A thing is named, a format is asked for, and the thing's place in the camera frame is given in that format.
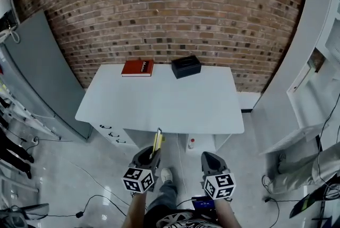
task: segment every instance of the red book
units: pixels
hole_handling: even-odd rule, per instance
[[[126,61],[122,70],[123,77],[150,77],[154,68],[153,60]]]

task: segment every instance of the person's arm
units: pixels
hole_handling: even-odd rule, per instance
[[[218,222],[223,228],[241,228],[228,201],[218,199],[214,203]]]
[[[143,228],[147,193],[135,194],[122,228]]]

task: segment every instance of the jeans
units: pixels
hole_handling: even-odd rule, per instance
[[[148,211],[159,205],[165,205],[169,209],[177,209],[177,187],[174,183],[170,180],[165,181],[159,191],[161,193],[160,196],[149,205]]]
[[[296,163],[281,163],[278,167],[281,174],[272,180],[268,188],[271,193],[277,194],[303,185],[323,185],[323,180],[327,182],[331,179],[339,171],[339,167],[340,142],[322,151],[319,160],[318,154],[314,154]]]

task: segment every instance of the brick wall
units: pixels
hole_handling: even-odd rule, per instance
[[[103,63],[169,63],[194,54],[231,67],[239,91],[263,91],[289,42],[302,0],[16,0],[45,10],[71,69],[87,87]]]

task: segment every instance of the glossy floor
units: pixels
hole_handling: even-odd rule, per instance
[[[237,187],[233,195],[232,208],[243,227],[270,227],[274,224],[278,208],[274,202],[264,203],[267,196],[266,190],[261,184],[261,177],[268,168],[268,163],[273,165],[275,155],[260,156],[256,152],[254,133],[249,114],[244,114],[245,133],[231,136],[217,153],[224,158],[230,170],[235,174]],[[29,129],[18,122],[11,122],[10,130],[17,135],[27,138],[38,136],[40,139],[52,139],[52,137]],[[19,142],[11,133],[8,136]],[[178,186],[178,203],[190,199],[195,195],[202,195],[200,186],[202,171],[200,156],[189,156],[184,152],[182,136],[167,134],[166,141],[162,145],[160,167],[171,166],[174,170],[175,182]],[[312,140],[306,143],[299,142],[293,148],[287,150],[287,158],[295,161],[311,154],[315,150]],[[126,203],[130,203],[130,193],[122,186],[121,176],[131,161],[131,155],[124,154],[105,138],[94,132],[89,143],[76,142],[50,142],[40,141],[37,147],[30,148],[36,162],[33,164],[33,180],[26,176],[16,175],[17,180],[35,185],[39,188],[39,195],[26,190],[13,188],[11,203],[18,206],[26,206],[39,203],[49,203],[51,215],[73,215],[84,210],[85,204],[92,195],[103,195],[116,203],[124,212],[127,205],[107,190],[115,193]],[[155,192],[149,193],[149,204],[156,196],[161,181],[158,180]],[[300,199],[306,189],[299,189],[287,195],[274,196],[276,199]],[[293,202],[280,202],[280,215],[275,228],[279,227],[315,227],[311,221],[319,211],[314,205],[302,214],[289,219],[289,213],[293,208]],[[191,203],[185,202],[180,207],[190,208]],[[74,227],[117,227],[124,221],[124,216],[110,202],[102,197],[95,197],[89,203],[84,216],[75,217],[48,217],[40,221],[31,221],[31,225],[37,228],[74,228]]]

